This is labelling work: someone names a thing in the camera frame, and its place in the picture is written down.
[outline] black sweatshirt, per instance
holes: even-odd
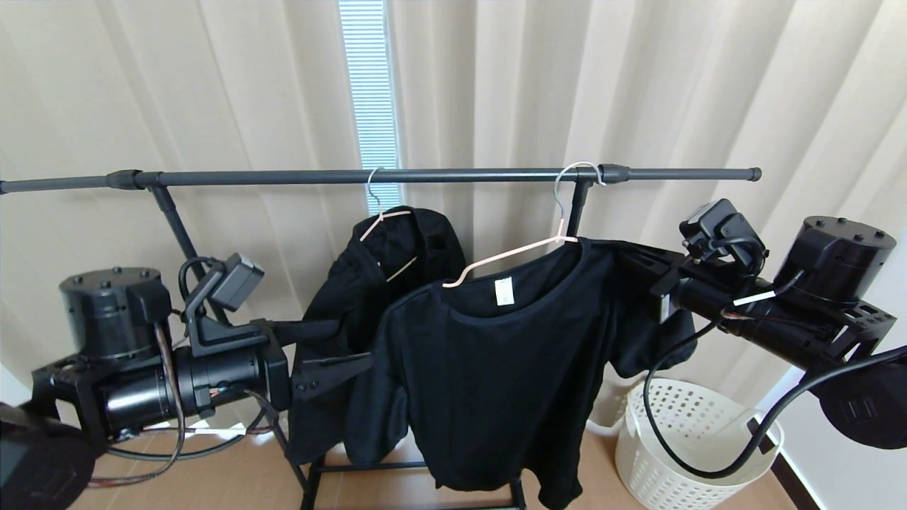
[[[353,237],[331,266],[327,281],[306,310],[304,320],[339,320],[340,333],[320,343],[297,344],[293,373],[303,361],[367,352],[381,314],[396,299],[426,283],[457,278],[466,265],[454,228],[443,214],[427,209],[410,211],[378,224],[365,240],[362,234],[375,216],[359,222]],[[415,262],[393,280],[413,257]],[[351,382],[328,390],[308,402],[294,401],[289,410],[287,458],[306,464],[343,439]]]
[[[617,257],[632,248],[580,238],[515,269],[454,289],[436,282],[397,301],[378,327],[374,367],[355,381],[350,458],[379,462],[408,424],[438,485],[492,490],[528,468],[540,501],[566,507],[582,492],[580,441],[605,363],[633,376],[693,331],[686,311],[662,326],[648,318],[648,285],[626,276]]]

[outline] baseboard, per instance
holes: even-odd
[[[784,453],[775,458],[775,463],[772,464],[772,473],[781,482],[781,487],[790,496],[797,510],[824,510],[815,500],[803,480],[800,479],[800,476],[797,475],[794,467],[787,462]]]

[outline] window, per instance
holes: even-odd
[[[385,2],[340,0],[339,5],[362,167],[366,170],[398,168]],[[400,205],[399,184],[375,183],[372,193],[385,210]],[[366,198],[369,214],[377,214],[375,199],[367,194]]]

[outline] clothing tag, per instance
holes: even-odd
[[[511,277],[494,281],[494,295],[498,298],[498,306],[513,304],[513,281]]]

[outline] hanger hook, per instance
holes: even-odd
[[[375,168],[374,170],[372,170],[372,172],[368,174],[368,181],[366,181],[366,189],[368,190],[368,196],[375,199],[375,201],[378,203],[378,215],[379,216],[382,214],[382,212],[384,212],[385,208],[382,207],[382,205],[381,205],[381,199],[379,199],[378,196],[375,195],[375,193],[372,191],[372,177],[375,175],[376,172],[378,172],[379,170],[383,170],[383,169],[384,169],[384,167],[379,166],[378,168]]]
[[[571,164],[565,166],[564,169],[561,170],[561,173],[558,174],[557,179],[554,180],[554,201],[557,202],[558,208],[561,209],[561,221],[564,220],[564,216],[566,214],[565,209],[564,209],[564,204],[561,202],[561,197],[558,196],[558,188],[561,186],[561,177],[563,177],[564,173],[566,173],[568,170],[573,170],[574,168],[576,168],[578,166],[583,166],[583,165],[592,167],[592,170],[595,171],[595,175],[597,176],[597,180],[598,180],[599,184],[601,184],[602,186],[606,185],[601,180],[601,172],[599,172],[599,167],[597,167],[594,163],[574,162],[574,163],[571,163]]]

